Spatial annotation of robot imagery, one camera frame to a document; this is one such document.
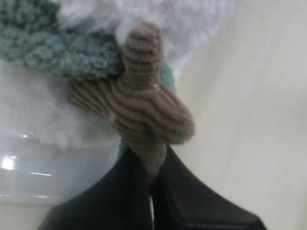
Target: teal knitted yarn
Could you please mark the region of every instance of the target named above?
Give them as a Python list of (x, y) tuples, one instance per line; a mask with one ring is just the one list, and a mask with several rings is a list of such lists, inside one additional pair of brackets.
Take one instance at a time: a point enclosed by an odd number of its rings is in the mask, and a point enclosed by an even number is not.
[[(62, 79), (101, 79), (124, 72), (121, 48), (103, 32), (62, 30), (50, 0), (0, 0), (0, 58)], [(174, 90), (164, 64), (162, 80)]]

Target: fuzzy white material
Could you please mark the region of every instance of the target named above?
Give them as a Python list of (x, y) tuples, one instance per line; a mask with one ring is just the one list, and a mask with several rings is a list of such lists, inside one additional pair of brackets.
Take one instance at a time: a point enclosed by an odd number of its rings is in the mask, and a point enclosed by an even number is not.
[[(130, 30), (147, 21), (159, 25), (165, 58), (176, 79), (195, 48), (216, 34), (237, 0), (55, 0), (63, 27), (105, 30), (122, 44)], [(105, 122), (66, 101), (66, 83), (46, 73), (0, 62), (1, 135), (27, 137), (61, 148), (118, 145)]]

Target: black plastic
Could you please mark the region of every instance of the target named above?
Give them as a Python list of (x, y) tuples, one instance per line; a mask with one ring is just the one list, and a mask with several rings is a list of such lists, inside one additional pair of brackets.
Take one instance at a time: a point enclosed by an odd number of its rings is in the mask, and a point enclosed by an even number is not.
[(153, 187), (156, 230), (266, 230), (261, 220), (198, 180), (171, 148)]
[(38, 230), (152, 230), (141, 161), (127, 151), (95, 186), (52, 209)]

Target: cream wall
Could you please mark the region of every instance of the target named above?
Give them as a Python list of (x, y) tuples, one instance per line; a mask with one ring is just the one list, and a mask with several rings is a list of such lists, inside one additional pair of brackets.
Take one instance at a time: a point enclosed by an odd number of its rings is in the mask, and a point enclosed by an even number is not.
[[(178, 154), (269, 230), (307, 230), (306, 25), (306, 0), (245, 0), (179, 88), (197, 135)], [(34, 230), (47, 210), (1, 205), (0, 229)]]

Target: brown ribbed yarn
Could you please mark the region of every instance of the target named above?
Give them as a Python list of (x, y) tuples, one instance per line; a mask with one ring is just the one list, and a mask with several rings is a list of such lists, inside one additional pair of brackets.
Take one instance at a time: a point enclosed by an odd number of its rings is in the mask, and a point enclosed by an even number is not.
[(160, 80), (163, 58), (159, 28), (145, 23), (130, 33), (123, 47), (123, 76), (73, 80), (69, 87), (70, 102), (108, 119), (151, 177), (164, 162), (166, 143), (182, 144), (194, 134), (189, 110)]

